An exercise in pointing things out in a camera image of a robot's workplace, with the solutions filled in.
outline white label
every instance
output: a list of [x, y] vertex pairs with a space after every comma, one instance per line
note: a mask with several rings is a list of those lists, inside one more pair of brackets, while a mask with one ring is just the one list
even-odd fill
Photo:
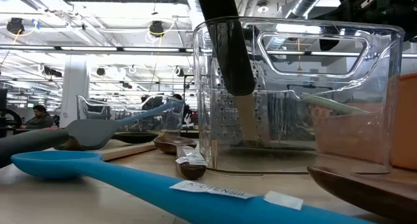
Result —
[[205, 192], [215, 195], [226, 195], [230, 197], [236, 197], [240, 199], [249, 199], [252, 197], [256, 197], [257, 195], [246, 193], [242, 191], [234, 191], [231, 189], [225, 188], [217, 188], [214, 186], [209, 186], [205, 184], [201, 184], [198, 182], [191, 182], [191, 181], [182, 181], [170, 187], [171, 189], [177, 189], [181, 191], [189, 191], [189, 192]]
[[263, 200], [271, 204], [276, 204], [276, 205], [284, 206], [287, 208], [292, 208], [295, 210], [301, 210], [302, 203], [304, 202], [302, 199], [292, 197], [290, 195], [280, 194], [275, 191], [269, 191], [264, 196]]
[[186, 156], [180, 157], [175, 160], [178, 164], [188, 162], [190, 165], [204, 165], [207, 166], [207, 162], [203, 156], [196, 149], [183, 149]]
[[204, 165], [204, 166], [207, 166], [207, 162], [205, 160], [191, 160], [190, 158], [187, 158], [185, 156], [176, 159], [175, 162], [177, 162], [178, 164], [188, 162], [190, 165]]

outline desk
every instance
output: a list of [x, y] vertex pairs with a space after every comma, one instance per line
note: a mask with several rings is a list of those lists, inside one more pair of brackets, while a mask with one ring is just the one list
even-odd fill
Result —
[[[112, 161], [119, 165], [180, 177], [175, 157], [152, 150]], [[207, 172], [202, 183], [250, 193], [273, 190], [306, 204], [378, 223], [393, 223], [350, 205], [321, 189], [309, 175], [227, 176]], [[0, 217], [5, 224], [185, 224], [128, 193], [92, 178], [45, 181], [14, 165], [0, 169]]]

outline spatula head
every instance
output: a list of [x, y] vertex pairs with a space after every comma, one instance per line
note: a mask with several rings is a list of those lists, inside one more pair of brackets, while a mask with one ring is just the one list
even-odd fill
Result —
[[102, 148], [114, 135], [121, 123], [116, 120], [83, 119], [71, 122], [65, 130], [77, 139], [83, 150]]
[[72, 164], [78, 160], [101, 161], [95, 152], [43, 151], [26, 152], [12, 156], [12, 162], [21, 171], [47, 179], [67, 179], [77, 176]]

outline transparent storage bin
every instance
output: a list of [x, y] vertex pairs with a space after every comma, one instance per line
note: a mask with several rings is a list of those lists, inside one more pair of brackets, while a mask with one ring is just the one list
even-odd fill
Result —
[[[153, 95], [140, 104], [107, 103], [77, 96], [78, 119], [121, 120], [133, 117], [162, 104], [170, 104], [178, 100], [170, 96]], [[184, 105], [172, 104], [160, 115], [145, 117], [126, 126], [121, 126], [117, 132], [126, 133], [158, 133], [169, 132], [179, 135], [182, 127], [182, 112]]]
[[[217, 58], [227, 50], [225, 44], [223, 50], [213, 48], [210, 40], [234, 36], [240, 32], [237, 24], [244, 28], [255, 80], [251, 104], [257, 143], [242, 143], [242, 116], [236, 97], [225, 88], [224, 67]], [[294, 41], [311, 45], [285, 49]], [[194, 31], [194, 70], [200, 150], [208, 167], [232, 173], [300, 173], [319, 165], [387, 173], [402, 41], [401, 28], [359, 23], [268, 18], [202, 23]], [[326, 42], [337, 45], [320, 49]], [[308, 56], [329, 65], [308, 70], [313, 65]]]

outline gray spatula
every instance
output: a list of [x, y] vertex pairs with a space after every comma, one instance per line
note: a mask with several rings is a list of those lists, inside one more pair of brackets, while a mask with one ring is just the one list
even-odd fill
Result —
[[97, 150], [102, 148], [123, 125], [133, 123], [144, 117], [159, 115], [165, 110], [180, 106], [184, 101], [169, 102], [144, 113], [121, 120], [94, 120], [83, 119], [71, 122], [65, 130], [70, 139], [63, 145], [65, 150]]

